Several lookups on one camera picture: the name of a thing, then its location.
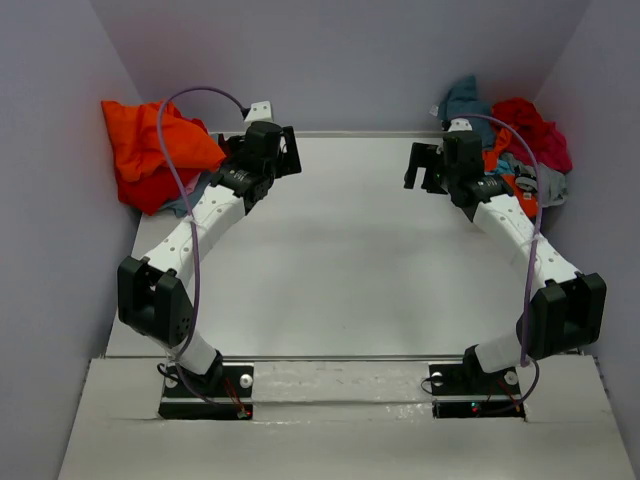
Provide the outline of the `blue-grey t shirt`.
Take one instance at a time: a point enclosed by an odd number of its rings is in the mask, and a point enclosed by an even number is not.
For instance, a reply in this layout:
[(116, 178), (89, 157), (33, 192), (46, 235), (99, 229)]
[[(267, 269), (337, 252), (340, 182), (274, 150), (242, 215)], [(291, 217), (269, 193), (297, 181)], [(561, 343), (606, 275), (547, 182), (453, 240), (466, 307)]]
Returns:
[[(490, 106), (479, 97), (475, 75), (461, 78), (450, 88), (439, 104), (438, 117), (441, 122), (450, 122), (460, 114), (490, 116)], [(469, 119), (474, 132), (480, 135), (484, 150), (494, 148), (496, 134), (491, 123), (483, 118)]]

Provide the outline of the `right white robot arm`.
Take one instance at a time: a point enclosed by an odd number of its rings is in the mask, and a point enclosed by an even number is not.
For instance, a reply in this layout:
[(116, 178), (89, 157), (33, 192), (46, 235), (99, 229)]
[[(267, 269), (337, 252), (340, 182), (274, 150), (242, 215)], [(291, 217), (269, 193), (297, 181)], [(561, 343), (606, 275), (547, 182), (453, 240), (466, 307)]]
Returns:
[(600, 336), (606, 283), (584, 274), (536, 232), (507, 181), (484, 170), (481, 139), (472, 131), (451, 131), (440, 146), (414, 143), (404, 176), (412, 189), (447, 195), (481, 231), (497, 242), (525, 280), (523, 312), (510, 330), (467, 348), (460, 364), (442, 376), (445, 386), (482, 392), (498, 374), (522, 360), (542, 360), (595, 343)]

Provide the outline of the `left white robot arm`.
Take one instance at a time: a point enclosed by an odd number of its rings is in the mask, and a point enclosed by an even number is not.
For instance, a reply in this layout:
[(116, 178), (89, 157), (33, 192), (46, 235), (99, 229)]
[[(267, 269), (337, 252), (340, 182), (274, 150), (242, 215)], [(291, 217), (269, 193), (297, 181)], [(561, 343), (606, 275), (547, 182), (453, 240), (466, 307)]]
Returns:
[(220, 238), (266, 197), (274, 182), (301, 172), (292, 127), (256, 121), (229, 140), (231, 155), (190, 214), (142, 258), (117, 270), (118, 318), (163, 348), (176, 373), (201, 395), (221, 383), (223, 356), (198, 332), (200, 265)]

